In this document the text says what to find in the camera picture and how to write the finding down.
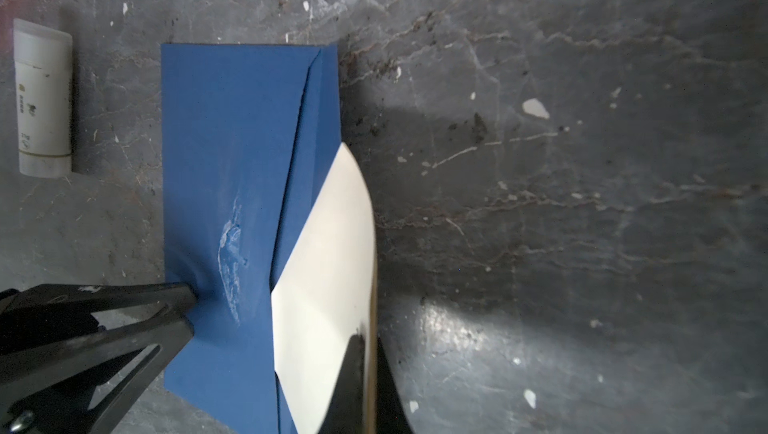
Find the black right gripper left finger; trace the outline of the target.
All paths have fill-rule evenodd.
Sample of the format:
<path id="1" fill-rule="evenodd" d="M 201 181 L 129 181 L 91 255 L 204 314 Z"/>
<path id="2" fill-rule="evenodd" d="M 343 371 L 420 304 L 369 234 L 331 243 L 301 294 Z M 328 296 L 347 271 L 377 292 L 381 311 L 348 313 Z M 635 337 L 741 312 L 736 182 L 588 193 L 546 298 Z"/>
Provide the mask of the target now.
<path id="1" fill-rule="evenodd" d="M 193 338 L 186 283 L 1 294 L 1 430 L 110 433 Z"/>

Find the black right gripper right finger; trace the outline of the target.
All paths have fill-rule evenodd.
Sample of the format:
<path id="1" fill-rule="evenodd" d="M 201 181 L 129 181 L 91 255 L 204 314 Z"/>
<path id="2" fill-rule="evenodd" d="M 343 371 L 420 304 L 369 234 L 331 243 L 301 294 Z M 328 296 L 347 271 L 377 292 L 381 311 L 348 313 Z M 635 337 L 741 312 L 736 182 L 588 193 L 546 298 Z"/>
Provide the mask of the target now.
<path id="1" fill-rule="evenodd" d="M 381 341 L 372 347 L 362 334 L 350 337 L 319 431 L 354 434 L 412 431 Z"/>

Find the beige letter paper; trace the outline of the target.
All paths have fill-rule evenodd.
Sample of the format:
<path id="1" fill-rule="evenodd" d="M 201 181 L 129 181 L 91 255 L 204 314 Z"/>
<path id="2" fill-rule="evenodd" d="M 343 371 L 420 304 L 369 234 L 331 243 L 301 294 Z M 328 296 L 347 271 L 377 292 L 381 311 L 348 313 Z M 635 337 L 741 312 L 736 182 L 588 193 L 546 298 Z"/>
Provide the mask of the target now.
<path id="1" fill-rule="evenodd" d="M 376 345 L 376 275 L 370 195 L 341 144 L 271 294 L 275 372 L 300 433 L 320 432 L 350 337 Z"/>

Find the blue envelope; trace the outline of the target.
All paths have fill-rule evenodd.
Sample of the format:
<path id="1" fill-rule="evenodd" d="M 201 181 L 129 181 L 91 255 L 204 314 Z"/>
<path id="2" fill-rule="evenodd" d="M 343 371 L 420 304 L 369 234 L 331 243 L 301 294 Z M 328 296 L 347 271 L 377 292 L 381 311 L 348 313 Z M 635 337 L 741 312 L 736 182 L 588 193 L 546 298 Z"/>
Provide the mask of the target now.
<path id="1" fill-rule="evenodd" d="M 165 278 L 198 303 L 167 390 L 238 433 L 292 433 L 270 295 L 341 144 L 335 45 L 161 50 Z"/>

